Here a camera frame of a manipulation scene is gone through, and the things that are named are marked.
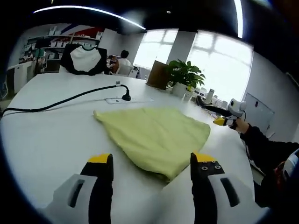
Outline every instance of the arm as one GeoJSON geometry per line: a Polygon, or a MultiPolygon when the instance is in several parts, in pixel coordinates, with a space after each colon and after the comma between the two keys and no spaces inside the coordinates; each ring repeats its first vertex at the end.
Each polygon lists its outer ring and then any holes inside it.
{"type": "Polygon", "coordinates": [[[251,158],[264,173],[275,169],[299,148],[298,143],[270,141],[258,127],[252,127],[241,119],[236,122],[236,130],[241,132],[240,137],[247,144],[251,158]]]}
{"type": "Polygon", "coordinates": [[[112,72],[113,73],[117,72],[119,65],[120,65],[119,61],[116,60],[116,63],[112,66],[112,72]]]}

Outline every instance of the potted plant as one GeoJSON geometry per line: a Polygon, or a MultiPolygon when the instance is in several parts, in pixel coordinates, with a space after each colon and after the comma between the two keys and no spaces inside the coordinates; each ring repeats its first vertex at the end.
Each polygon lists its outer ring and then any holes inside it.
{"type": "Polygon", "coordinates": [[[171,61],[167,67],[170,74],[170,79],[168,82],[168,87],[172,88],[172,94],[183,97],[186,93],[187,87],[196,88],[197,84],[204,85],[204,74],[201,70],[192,66],[191,62],[182,62],[181,60],[171,61]]]}
{"type": "Polygon", "coordinates": [[[193,95],[194,88],[191,86],[187,86],[186,93],[184,95],[184,101],[189,101],[193,95]]]}

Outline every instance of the white table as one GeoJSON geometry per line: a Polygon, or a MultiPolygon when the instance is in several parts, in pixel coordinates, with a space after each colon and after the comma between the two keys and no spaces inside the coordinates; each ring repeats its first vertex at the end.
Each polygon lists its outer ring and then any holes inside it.
{"type": "MultiPolygon", "coordinates": [[[[73,174],[79,174],[90,156],[100,153],[112,153],[114,157],[113,223],[137,223],[137,220],[147,216],[145,214],[155,212],[149,208],[153,203],[160,203],[161,198],[168,200],[159,196],[164,194],[164,190],[161,190],[166,184],[140,170],[127,158],[109,139],[104,127],[95,120],[93,110],[170,106],[208,123],[211,134],[201,153],[214,156],[226,173],[235,174],[254,190],[250,165],[238,133],[213,124],[213,118],[205,110],[192,102],[183,102],[151,88],[145,84],[145,80],[109,75],[39,74],[19,91],[9,107],[44,107],[84,91],[114,85],[115,81],[127,85],[131,97],[151,97],[154,102],[110,105],[101,100],[121,98],[126,91],[119,87],[84,95],[54,110],[39,113],[6,112],[2,118],[1,135],[8,163],[34,207],[46,207],[52,201],[54,190],[73,174]]],[[[191,185],[190,169],[187,168],[167,186],[171,192],[176,192],[169,198],[176,209],[172,218],[186,216],[193,223],[191,185]]]]}

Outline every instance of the black sleeve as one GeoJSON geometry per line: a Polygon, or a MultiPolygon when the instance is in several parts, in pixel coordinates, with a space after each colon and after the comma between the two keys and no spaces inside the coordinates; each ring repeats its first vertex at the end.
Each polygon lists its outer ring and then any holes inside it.
{"type": "Polygon", "coordinates": [[[240,137],[247,144],[254,163],[265,174],[286,161],[290,154],[299,148],[299,143],[268,140],[258,127],[249,126],[248,131],[240,137]]]}

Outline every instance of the human hand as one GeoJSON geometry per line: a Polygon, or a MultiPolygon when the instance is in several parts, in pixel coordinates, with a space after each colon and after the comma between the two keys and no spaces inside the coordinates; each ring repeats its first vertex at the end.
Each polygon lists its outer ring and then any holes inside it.
{"type": "Polygon", "coordinates": [[[240,118],[237,118],[235,120],[235,123],[237,124],[237,127],[236,127],[236,131],[237,132],[241,132],[242,134],[245,134],[249,128],[249,124],[245,121],[243,121],[242,119],[240,118]]]}

